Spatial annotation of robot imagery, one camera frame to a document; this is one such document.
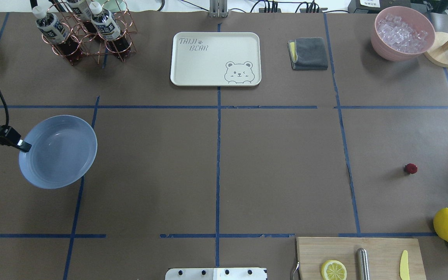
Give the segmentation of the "blue plate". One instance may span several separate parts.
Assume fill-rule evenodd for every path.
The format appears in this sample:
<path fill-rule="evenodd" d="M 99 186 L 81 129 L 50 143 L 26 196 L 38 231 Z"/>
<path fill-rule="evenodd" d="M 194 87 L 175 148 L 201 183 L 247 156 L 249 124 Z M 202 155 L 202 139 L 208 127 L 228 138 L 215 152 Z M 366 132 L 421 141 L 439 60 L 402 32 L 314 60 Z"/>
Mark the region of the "blue plate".
<path fill-rule="evenodd" d="M 74 115 L 57 115 L 34 126 L 20 151 L 23 177 L 33 186 L 58 189 L 83 177 L 94 163 L 98 141 L 92 126 Z"/>

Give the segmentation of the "red strawberry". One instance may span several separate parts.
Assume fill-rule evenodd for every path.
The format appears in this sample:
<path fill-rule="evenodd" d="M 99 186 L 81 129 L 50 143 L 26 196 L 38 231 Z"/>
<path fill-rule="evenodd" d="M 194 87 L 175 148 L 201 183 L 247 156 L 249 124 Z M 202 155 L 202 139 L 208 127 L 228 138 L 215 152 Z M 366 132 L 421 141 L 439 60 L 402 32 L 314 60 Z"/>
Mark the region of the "red strawberry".
<path fill-rule="evenodd" d="M 408 163 L 404 166 L 404 172 L 407 174 L 416 174 L 418 172 L 418 166 L 414 163 Z"/>

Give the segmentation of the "white mounting plate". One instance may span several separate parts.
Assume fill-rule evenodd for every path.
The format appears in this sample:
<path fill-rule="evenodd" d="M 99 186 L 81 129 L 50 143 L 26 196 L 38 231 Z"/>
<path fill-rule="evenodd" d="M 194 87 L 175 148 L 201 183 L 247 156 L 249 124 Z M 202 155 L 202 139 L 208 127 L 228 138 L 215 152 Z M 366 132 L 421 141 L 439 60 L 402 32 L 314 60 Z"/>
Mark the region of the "white mounting plate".
<path fill-rule="evenodd" d="M 166 280 L 267 280 L 267 269 L 237 268 L 174 268 L 165 274 Z"/>

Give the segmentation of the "dark drink bottle left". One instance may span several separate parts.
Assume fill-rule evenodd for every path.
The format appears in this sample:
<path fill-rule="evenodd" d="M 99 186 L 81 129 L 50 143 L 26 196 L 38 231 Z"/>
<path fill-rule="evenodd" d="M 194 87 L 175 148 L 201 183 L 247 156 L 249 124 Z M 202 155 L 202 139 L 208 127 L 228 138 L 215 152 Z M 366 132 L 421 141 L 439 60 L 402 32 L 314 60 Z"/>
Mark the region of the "dark drink bottle left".
<path fill-rule="evenodd" d="M 70 37 L 68 27 L 64 26 L 57 16 L 39 5 L 32 8 L 36 18 L 36 26 L 43 37 L 56 52 L 65 57 L 71 64 L 79 62 L 82 57 L 77 41 Z"/>

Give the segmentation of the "dark drink bottle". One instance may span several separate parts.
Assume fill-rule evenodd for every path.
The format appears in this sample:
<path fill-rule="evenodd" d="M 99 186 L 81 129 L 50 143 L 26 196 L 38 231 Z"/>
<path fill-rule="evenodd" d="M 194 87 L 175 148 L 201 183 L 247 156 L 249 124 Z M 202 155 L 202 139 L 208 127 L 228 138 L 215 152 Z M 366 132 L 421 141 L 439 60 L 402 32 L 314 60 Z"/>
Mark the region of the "dark drink bottle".
<path fill-rule="evenodd" d="M 56 52 L 65 57 L 71 64 L 79 62 L 82 57 L 77 41 L 70 37 L 68 27 L 64 26 L 57 16 L 39 5 L 32 8 L 36 18 L 36 26 L 43 37 Z"/>
<path fill-rule="evenodd" d="M 96 27 L 91 22 L 92 11 L 89 8 L 87 0 L 66 0 L 66 2 L 76 18 L 78 18 L 84 25 L 87 32 L 97 34 Z"/>
<path fill-rule="evenodd" d="M 91 1 L 89 9 L 92 13 L 91 22 L 105 40 L 107 49 L 116 58 L 124 60 L 131 53 L 131 45 L 126 39 L 126 34 L 120 29 L 112 12 L 96 1 Z"/>

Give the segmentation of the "dark drink bottle right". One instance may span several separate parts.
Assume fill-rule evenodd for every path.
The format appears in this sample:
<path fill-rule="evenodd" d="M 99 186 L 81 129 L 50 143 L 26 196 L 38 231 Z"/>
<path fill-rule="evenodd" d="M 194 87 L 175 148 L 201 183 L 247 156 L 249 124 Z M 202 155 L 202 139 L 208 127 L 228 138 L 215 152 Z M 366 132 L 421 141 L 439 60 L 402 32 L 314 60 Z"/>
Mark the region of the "dark drink bottle right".
<path fill-rule="evenodd" d="M 120 29 L 112 12 L 96 1 L 91 1 L 89 9 L 92 13 L 91 22 L 105 40 L 107 49 L 116 58 L 124 60 L 131 53 L 131 45 L 126 39 L 126 34 Z"/>

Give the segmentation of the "dark drink bottle back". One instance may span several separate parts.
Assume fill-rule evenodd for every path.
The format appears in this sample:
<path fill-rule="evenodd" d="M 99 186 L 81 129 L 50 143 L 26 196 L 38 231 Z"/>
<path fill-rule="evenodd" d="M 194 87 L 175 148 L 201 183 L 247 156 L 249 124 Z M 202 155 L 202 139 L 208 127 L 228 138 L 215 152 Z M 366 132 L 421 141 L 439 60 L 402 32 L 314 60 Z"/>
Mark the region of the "dark drink bottle back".
<path fill-rule="evenodd" d="M 91 22 L 92 11 L 89 8 L 87 0 L 66 0 L 66 2 L 76 18 L 78 18 L 84 25 L 87 32 L 97 34 L 96 27 Z"/>

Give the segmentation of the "blue tape horizontal upper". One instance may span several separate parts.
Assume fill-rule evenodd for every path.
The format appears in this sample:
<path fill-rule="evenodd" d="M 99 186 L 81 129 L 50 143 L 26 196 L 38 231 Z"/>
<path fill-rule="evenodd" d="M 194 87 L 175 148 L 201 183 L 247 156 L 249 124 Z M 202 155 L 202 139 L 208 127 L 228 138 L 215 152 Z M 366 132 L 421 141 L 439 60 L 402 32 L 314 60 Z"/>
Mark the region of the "blue tape horizontal upper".
<path fill-rule="evenodd" d="M 10 109 L 318 109 L 318 106 L 121 106 L 121 105 L 12 105 Z M 448 106 L 334 106 L 334 109 L 437 109 Z"/>

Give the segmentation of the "cream bear tray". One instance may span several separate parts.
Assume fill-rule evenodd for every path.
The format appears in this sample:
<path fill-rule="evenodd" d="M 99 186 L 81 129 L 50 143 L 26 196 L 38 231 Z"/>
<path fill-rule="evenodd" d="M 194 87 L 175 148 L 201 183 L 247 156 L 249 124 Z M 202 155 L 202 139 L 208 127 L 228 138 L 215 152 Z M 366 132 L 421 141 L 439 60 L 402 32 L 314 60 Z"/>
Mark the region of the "cream bear tray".
<path fill-rule="evenodd" d="M 170 80 L 176 86 L 256 86 L 262 80 L 260 39 L 252 32 L 179 32 Z"/>

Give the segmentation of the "blue tape vertical right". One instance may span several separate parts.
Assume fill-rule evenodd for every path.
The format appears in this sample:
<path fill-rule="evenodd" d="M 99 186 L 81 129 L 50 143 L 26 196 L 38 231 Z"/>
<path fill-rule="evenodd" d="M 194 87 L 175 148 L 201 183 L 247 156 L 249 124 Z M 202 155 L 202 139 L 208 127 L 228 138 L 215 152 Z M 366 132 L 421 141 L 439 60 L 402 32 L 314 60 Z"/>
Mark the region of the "blue tape vertical right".
<path fill-rule="evenodd" d="M 338 122 L 339 122 L 339 127 L 341 130 L 343 152 L 344 152 L 344 156 L 345 156 L 347 175 L 349 178 L 350 197 L 351 197 L 351 201 L 352 201 L 352 211 L 353 211 L 354 225 L 355 225 L 355 233 L 352 233 L 352 234 L 345 233 L 345 234 L 342 234 L 342 236 L 343 237 L 361 237 L 359 212 L 357 209 L 356 194 L 355 194 L 354 181 L 353 181 L 353 176 L 352 176 L 352 168 L 351 168 L 351 164 L 350 164 L 350 154 L 347 149 L 347 139 L 346 139 L 346 134 L 345 134 L 344 122 L 343 122 L 343 110 L 341 108 L 341 101 L 340 101 L 338 85 L 337 85 L 337 81 L 336 81 L 336 69 L 335 69 L 335 65 L 334 65 L 333 50 L 331 47 L 331 38 L 330 38 L 330 34 L 329 34 L 329 25 L 328 25 L 328 19 L 327 19 L 326 14 L 323 14 L 323 19 L 324 19 L 324 24 L 325 24 L 325 35 L 326 35 L 326 39 L 327 39 L 329 63 L 330 63 L 330 68 L 331 68 L 331 78 L 332 78 L 332 82 L 334 85 L 335 99 L 336 99 L 336 106 L 334 107 L 334 109 L 337 110 Z"/>

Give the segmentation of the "lemon half slice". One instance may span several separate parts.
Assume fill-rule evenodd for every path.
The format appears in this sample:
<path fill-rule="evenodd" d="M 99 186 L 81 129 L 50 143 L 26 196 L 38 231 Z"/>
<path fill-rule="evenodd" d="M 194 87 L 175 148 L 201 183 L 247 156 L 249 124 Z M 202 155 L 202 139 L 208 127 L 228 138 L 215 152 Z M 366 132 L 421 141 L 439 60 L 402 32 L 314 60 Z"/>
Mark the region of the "lemon half slice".
<path fill-rule="evenodd" d="M 329 259 L 322 264 L 320 275 L 323 280 L 346 280 L 347 269 L 340 261 Z"/>

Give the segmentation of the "silver metal scoop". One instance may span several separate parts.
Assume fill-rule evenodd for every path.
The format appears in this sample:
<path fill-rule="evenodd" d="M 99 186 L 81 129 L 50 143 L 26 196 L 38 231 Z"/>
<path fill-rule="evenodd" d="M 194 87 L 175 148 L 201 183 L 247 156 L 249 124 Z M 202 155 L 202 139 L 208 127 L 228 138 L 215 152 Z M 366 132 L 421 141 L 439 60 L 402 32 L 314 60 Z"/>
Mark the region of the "silver metal scoop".
<path fill-rule="evenodd" d="M 360 280 L 370 280 L 369 259 L 368 252 L 364 248 L 358 248 L 357 262 L 359 264 L 359 277 Z"/>

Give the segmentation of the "wooden cutting board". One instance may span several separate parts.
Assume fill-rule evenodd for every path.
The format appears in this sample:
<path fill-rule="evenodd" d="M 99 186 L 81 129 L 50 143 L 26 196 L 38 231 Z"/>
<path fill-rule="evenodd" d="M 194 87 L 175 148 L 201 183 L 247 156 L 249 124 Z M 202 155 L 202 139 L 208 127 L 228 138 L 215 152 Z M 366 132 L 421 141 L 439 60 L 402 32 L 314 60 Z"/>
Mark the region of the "wooden cutting board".
<path fill-rule="evenodd" d="M 404 250 L 408 252 L 409 278 L 427 278 L 415 238 L 297 237 L 296 245 L 302 280 L 321 280 L 322 264 L 330 259 L 344 264 L 348 280 L 359 280 L 359 248 L 368 253 L 371 280 L 399 280 Z"/>

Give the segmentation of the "pink bowl of ice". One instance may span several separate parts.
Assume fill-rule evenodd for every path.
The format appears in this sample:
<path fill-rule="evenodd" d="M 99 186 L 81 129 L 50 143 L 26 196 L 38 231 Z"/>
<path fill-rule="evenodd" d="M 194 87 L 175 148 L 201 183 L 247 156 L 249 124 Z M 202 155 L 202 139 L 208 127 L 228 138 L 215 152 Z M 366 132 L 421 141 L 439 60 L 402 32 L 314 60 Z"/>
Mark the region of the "pink bowl of ice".
<path fill-rule="evenodd" d="M 435 37 L 432 23 L 421 12 L 393 6 L 381 10 L 376 16 L 371 44 L 382 58 L 406 61 L 428 51 Z"/>

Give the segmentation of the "metal post bracket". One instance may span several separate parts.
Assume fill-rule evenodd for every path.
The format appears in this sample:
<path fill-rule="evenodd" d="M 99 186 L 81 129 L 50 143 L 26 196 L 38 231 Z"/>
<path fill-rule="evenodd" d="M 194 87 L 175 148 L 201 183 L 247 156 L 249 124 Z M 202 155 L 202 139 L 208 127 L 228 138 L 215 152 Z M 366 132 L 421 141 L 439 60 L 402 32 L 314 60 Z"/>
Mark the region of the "metal post bracket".
<path fill-rule="evenodd" d="M 227 0 L 210 0 L 209 1 L 209 17 L 210 18 L 227 18 L 229 15 Z"/>

